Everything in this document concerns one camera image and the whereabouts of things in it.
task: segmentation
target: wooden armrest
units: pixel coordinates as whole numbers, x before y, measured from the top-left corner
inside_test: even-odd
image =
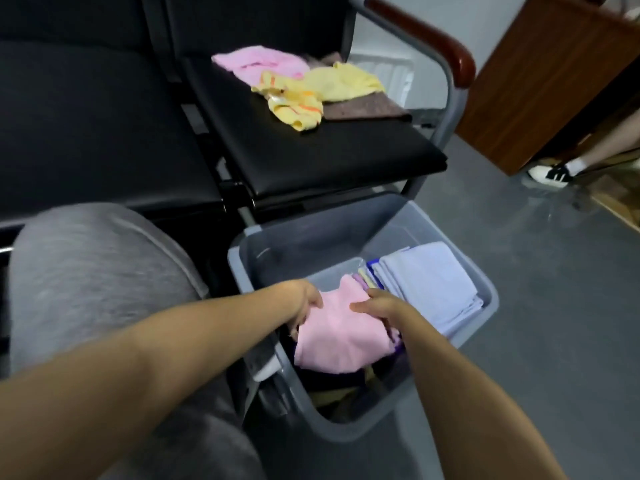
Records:
[[[458,40],[386,0],[364,0],[364,6],[440,53],[451,67],[455,87],[468,89],[471,86],[476,78],[476,63]]]

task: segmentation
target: pink towel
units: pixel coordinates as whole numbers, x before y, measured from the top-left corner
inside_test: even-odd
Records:
[[[250,86],[260,84],[260,76],[265,70],[293,79],[302,79],[309,71],[309,66],[300,57],[261,45],[240,48],[229,54],[216,54],[211,60]]]
[[[294,363],[302,369],[344,374],[356,372],[395,347],[380,320],[352,312],[349,305],[369,299],[366,291],[348,274],[340,288],[321,293],[322,308],[312,308],[300,325]]]

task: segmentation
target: hand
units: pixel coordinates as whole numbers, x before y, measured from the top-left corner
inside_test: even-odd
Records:
[[[349,307],[354,312],[366,313],[379,318],[387,327],[391,326],[396,330],[401,330],[407,317],[420,316],[414,307],[387,291],[369,288],[367,294],[371,299],[352,303]]]
[[[312,306],[323,307],[320,291],[307,280],[293,280],[279,283],[287,302],[291,304],[290,320],[287,322],[289,333],[294,341],[298,341],[298,327],[307,320]]]

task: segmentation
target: transparent plastic container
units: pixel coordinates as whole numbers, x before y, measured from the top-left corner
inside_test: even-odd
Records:
[[[342,275],[356,273],[366,261],[407,246],[436,241],[449,245],[484,301],[482,310],[452,336],[451,343],[460,347],[498,309],[497,291],[473,261],[402,195],[382,193],[252,226],[236,238],[229,249],[228,262],[242,293],[296,278],[308,278],[320,290],[330,291],[338,288]],[[271,397],[269,402],[279,401],[281,411],[299,415],[316,434],[329,441],[359,438],[392,411],[413,386],[406,353],[401,351],[376,370],[375,390],[361,387],[348,404],[341,405],[340,418],[328,419],[314,407],[283,343],[284,337],[271,334],[245,356],[247,367],[258,380],[274,374],[269,389],[280,397]]]

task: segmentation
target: wooden cabinet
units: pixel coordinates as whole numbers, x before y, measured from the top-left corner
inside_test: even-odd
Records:
[[[457,133],[512,175],[639,55],[638,25],[581,0],[526,0]]]

